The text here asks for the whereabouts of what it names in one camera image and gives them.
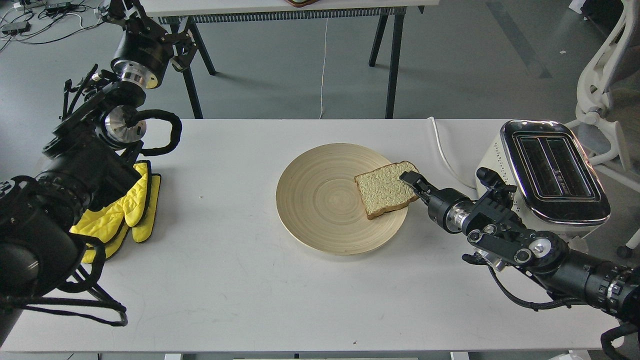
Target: black cable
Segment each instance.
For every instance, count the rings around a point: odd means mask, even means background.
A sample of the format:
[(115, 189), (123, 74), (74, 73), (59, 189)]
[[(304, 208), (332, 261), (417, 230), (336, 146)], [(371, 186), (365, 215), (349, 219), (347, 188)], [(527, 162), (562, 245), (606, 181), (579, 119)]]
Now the black cable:
[[(82, 276), (84, 276), (85, 278), (87, 278), (89, 276), (89, 274), (87, 274), (86, 270), (83, 267), (79, 267), (78, 270), (80, 271), (80, 273), (82, 274)], [(104, 297), (106, 300), (108, 301), (113, 301), (116, 302), (116, 300), (111, 297), (111, 295), (109, 295), (106, 291), (104, 291), (103, 288), (100, 287), (100, 285), (96, 284), (93, 286), (93, 288), (96, 292), (100, 293), (102, 295), (102, 297)]]
[(11, 42), (11, 40), (8, 40), (6, 43), (4, 43), (4, 45), (3, 45), (2, 47), (0, 47), (0, 52), (2, 52), (2, 50), (4, 50), (4, 49), (5, 49), (5, 47), (6, 47), (7, 45), (9, 45), (9, 43), (10, 43), (10, 42)]
[(2, 19), (0, 19), (0, 24), (2, 24), (2, 21), (4, 21), (4, 18), (6, 18), (6, 16), (9, 15), (12, 9), (13, 8), (10, 8), (9, 10), (6, 11), (6, 13), (4, 13), (4, 15), (2, 16)]
[(131, 117), (131, 123), (127, 126), (135, 126), (141, 120), (158, 119), (171, 123), (171, 133), (169, 134), (169, 144), (164, 147), (154, 147), (152, 149), (142, 149), (140, 154), (144, 156), (158, 156), (172, 152), (180, 142), (180, 134), (182, 133), (182, 122), (178, 115), (164, 110), (143, 110), (137, 112)]
[(91, 79), (93, 74), (95, 74), (96, 70), (98, 70), (98, 64), (93, 64), (93, 67), (91, 68), (91, 71), (89, 71), (87, 73), (87, 75), (84, 77), (83, 82), (80, 84), (80, 87), (78, 88), (76, 94), (74, 95), (73, 100), (71, 100), (71, 105), (69, 105), (69, 109), (67, 110), (68, 114), (71, 114), (72, 112), (74, 112), (74, 108), (76, 107), (76, 103), (78, 102), (78, 99), (80, 98), (80, 94), (82, 93), (82, 90), (84, 90), (84, 88), (86, 87), (87, 83), (89, 83), (89, 80)]
[(24, 40), (20, 40), (20, 39), (15, 39), (15, 41), (18, 41), (18, 42), (20, 42), (20, 43), (22, 43), (22, 44), (29, 44), (29, 45), (44, 45), (44, 44), (50, 44), (50, 43), (52, 43), (52, 42), (56, 42), (56, 41), (60, 41), (60, 40), (64, 40), (64, 39), (66, 39), (66, 38), (68, 38), (68, 37), (70, 37), (70, 36), (72, 36), (72, 35), (75, 35), (75, 34), (79, 33), (80, 31), (95, 29), (95, 28), (97, 28), (98, 26), (100, 26), (100, 25), (102, 25), (102, 24), (104, 24), (104, 21), (99, 22), (99, 23), (97, 23), (96, 25), (89, 26), (88, 28), (82, 28), (82, 29), (75, 30), (73, 33), (68, 34), (68, 35), (65, 35), (65, 36), (63, 36), (63, 37), (61, 37), (61, 38), (57, 38), (57, 39), (49, 40), (49, 41), (44, 41), (44, 42), (28, 42), (28, 41), (24, 41)]
[(111, 326), (124, 326), (124, 325), (126, 325), (126, 324), (123, 325), (122, 321), (112, 322), (112, 321), (109, 321), (109, 320), (105, 320), (103, 318), (99, 318), (97, 316), (93, 316), (93, 315), (89, 315), (89, 314), (76, 313), (75, 311), (52, 310), (52, 309), (45, 309), (44, 307), (35, 307), (35, 306), (22, 306), (21, 309), (23, 309), (23, 310), (31, 310), (31, 311), (38, 311), (39, 313), (47, 313), (47, 314), (52, 314), (52, 315), (79, 316), (81, 318), (93, 320), (93, 321), (96, 321), (96, 322), (99, 322), (99, 323), (103, 323), (105, 325), (111, 325)]
[(604, 351), (605, 355), (609, 356), (613, 360), (630, 360), (628, 357), (619, 353), (616, 348), (613, 347), (612, 342), (617, 338), (633, 334), (637, 331), (637, 326), (631, 323), (625, 323), (611, 330), (605, 331), (600, 335), (602, 351)]
[[(5, 297), (0, 300), (0, 305), (3, 307), (12, 307), (23, 310), (39, 311), (41, 313), (63, 315), (63, 316), (80, 316), (81, 318), (87, 318), (99, 323), (104, 323), (111, 326), (125, 326), (127, 325), (127, 308), (119, 302), (105, 302), (101, 300), (85, 300), (85, 299), (61, 299), (52, 297)], [(36, 307), (31, 305), (57, 305), (57, 306), (87, 306), (87, 307), (101, 307), (103, 309), (111, 309), (116, 311), (120, 315), (119, 321), (109, 321), (97, 316), (76, 313), (74, 311), (66, 310), (53, 310), (43, 307)]]
[(502, 285), (500, 280), (498, 280), (498, 277), (495, 275), (495, 270), (490, 265), (487, 265), (487, 267), (489, 268), (489, 272), (491, 273), (491, 276), (493, 277), (493, 280), (495, 281), (495, 283), (498, 284), (498, 287), (500, 288), (500, 290), (502, 290), (502, 292), (507, 296), (507, 298), (509, 298), (509, 300), (513, 301), (519, 306), (526, 307), (527, 309), (532, 309), (533, 311), (539, 311), (539, 310), (555, 309), (557, 307), (563, 307), (563, 306), (571, 308), (572, 305), (585, 305), (583, 301), (573, 297), (566, 297), (566, 298), (562, 298), (562, 299), (558, 299), (550, 302), (542, 302), (542, 303), (524, 301), (519, 297), (515, 296), (514, 294), (510, 293), (509, 290), (507, 290), (504, 287), (504, 285)]
[(13, 18), (13, 20), (8, 21), (8, 22), (9, 22), (9, 24), (11, 24), (12, 22), (15, 22), (16, 20), (18, 20), (19, 18), (21, 18), (21, 17), (23, 17), (25, 15), (31, 15), (25, 21), (29, 21), (29, 20), (33, 19), (33, 17), (35, 16), (35, 14), (31, 10), (29, 10), (29, 12), (23, 12), (22, 14), (18, 15), (17, 17)]

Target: bamboo plate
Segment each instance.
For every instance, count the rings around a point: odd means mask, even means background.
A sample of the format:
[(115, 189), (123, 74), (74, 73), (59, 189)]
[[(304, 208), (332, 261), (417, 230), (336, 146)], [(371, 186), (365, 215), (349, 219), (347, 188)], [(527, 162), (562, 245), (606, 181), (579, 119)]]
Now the bamboo plate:
[(377, 249), (397, 232), (408, 208), (367, 220), (353, 177), (389, 163), (377, 152), (350, 143), (305, 152), (280, 176), (276, 190), (280, 220), (300, 242), (331, 254)]

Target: white table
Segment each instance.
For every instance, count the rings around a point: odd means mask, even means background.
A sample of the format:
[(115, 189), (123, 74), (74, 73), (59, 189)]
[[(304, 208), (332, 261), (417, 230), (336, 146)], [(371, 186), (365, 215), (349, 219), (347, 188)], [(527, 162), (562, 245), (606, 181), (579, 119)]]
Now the white table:
[(437, 5), (440, 0), (319, 0), (296, 8), (285, 0), (141, 0), (147, 15), (172, 17), (187, 15), (251, 13), (251, 12), (297, 12), (299, 10), (334, 10), (355, 8), (389, 8), (395, 6)]
[[(440, 0), (320, 0), (317, 3), (307, 5), (303, 8), (295, 8), (285, 0), (141, 1), (148, 16), (156, 17), (160, 24), (170, 25), (174, 33), (178, 31), (181, 19), (185, 16), (190, 16), (192, 23), (189, 25), (189, 29), (210, 75), (215, 75), (217, 72), (195, 24), (197, 22), (243, 22), (380, 16), (371, 55), (369, 57), (369, 66), (374, 67), (378, 58), (378, 51), (380, 50), (388, 16), (393, 15), (394, 32), (389, 64), (387, 107), (385, 110), (386, 119), (393, 118), (394, 114), (397, 73), (406, 8), (407, 6), (418, 6), (422, 12), (426, 5), (437, 5), (439, 2)], [(191, 101), (193, 115), (196, 119), (202, 119), (204, 116), (200, 108), (200, 101), (198, 100), (191, 70), (188, 69), (184, 71), (183, 75), (189, 100)]]
[[(467, 181), (505, 120), (438, 120), (444, 151)], [(149, 146), (166, 135), (149, 124)], [(182, 142), (152, 158), (163, 175), (156, 228), (127, 239), (99, 284), (128, 307), (129, 325), (25, 311), (4, 351), (267, 352), (598, 348), (617, 326), (597, 309), (535, 313), (511, 303), (471, 247), (411, 204), (374, 252), (332, 256), (280, 223), (280, 174), (318, 145), (364, 145), (409, 160), (438, 187), (464, 187), (442, 164), (427, 120), (184, 120)], [(513, 293), (546, 301), (513, 269)]]

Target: white chair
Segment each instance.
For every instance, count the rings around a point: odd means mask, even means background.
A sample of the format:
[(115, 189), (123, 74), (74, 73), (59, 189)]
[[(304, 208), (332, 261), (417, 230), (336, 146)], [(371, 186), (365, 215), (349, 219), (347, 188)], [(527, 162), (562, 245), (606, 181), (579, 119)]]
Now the white chair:
[[(631, 171), (631, 161), (627, 143), (619, 122), (609, 122), (607, 112), (612, 107), (611, 85), (627, 78), (640, 69), (640, 2), (638, 0), (622, 0), (624, 9), (620, 20), (602, 47), (589, 61), (578, 80), (575, 108), (576, 119), (567, 124), (568, 127), (595, 126), (608, 140), (608, 151), (597, 154), (593, 149), (589, 161), (592, 165), (607, 165), (608, 161), (618, 158), (622, 172)], [(619, 172), (607, 171), (616, 180), (637, 191), (640, 184), (625, 177)], [(625, 245), (618, 247), (617, 254), (622, 258), (630, 258), (633, 249), (640, 243), (640, 230)]]

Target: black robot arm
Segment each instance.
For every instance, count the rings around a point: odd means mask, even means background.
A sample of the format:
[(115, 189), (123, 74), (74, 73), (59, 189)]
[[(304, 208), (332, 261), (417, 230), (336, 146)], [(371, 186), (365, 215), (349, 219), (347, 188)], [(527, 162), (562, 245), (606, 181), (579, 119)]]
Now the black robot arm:
[[(124, 30), (111, 71), (97, 72), (95, 65), (79, 86), (67, 81), (62, 122), (43, 149), (50, 165), (35, 177), (0, 182), (0, 345), (23, 309), (78, 315), (113, 326), (127, 323), (126, 308), (97, 284), (104, 244), (69, 229), (87, 209), (98, 211), (127, 193), (140, 178), (132, 167), (139, 154), (166, 154), (177, 146), (182, 131), (178, 116), (137, 109), (145, 101), (145, 89), (161, 84), (170, 62), (177, 70), (188, 67), (195, 46), (187, 31), (167, 34), (138, 0), (113, 0), (99, 11), (103, 20)], [(75, 109), (81, 95), (84, 102)], [(172, 124), (168, 145), (143, 148), (148, 119)], [(87, 246), (96, 250), (90, 272), (80, 265)], [(55, 288), (87, 291), (96, 300), (43, 297)], [(105, 307), (116, 311), (119, 320), (42, 305)]]
[[(477, 171), (487, 192), (477, 201), (452, 188), (438, 189), (424, 176), (405, 172), (400, 180), (428, 206), (428, 216), (448, 233), (463, 233), (476, 248), (463, 259), (475, 265), (489, 265), (501, 290), (518, 305), (535, 311), (553, 307), (588, 304), (615, 316), (623, 326), (603, 334), (607, 355), (625, 359), (611, 346), (620, 336), (637, 332), (640, 326), (640, 270), (598, 259), (569, 246), (555, 233), (526, 228), (511, 210), (516, 187), (505, 184), (487, 168)], [(544, 287), (551, 302), (534, 304), (510, 294), (495, 276), (495, 269), (513, 266)]]

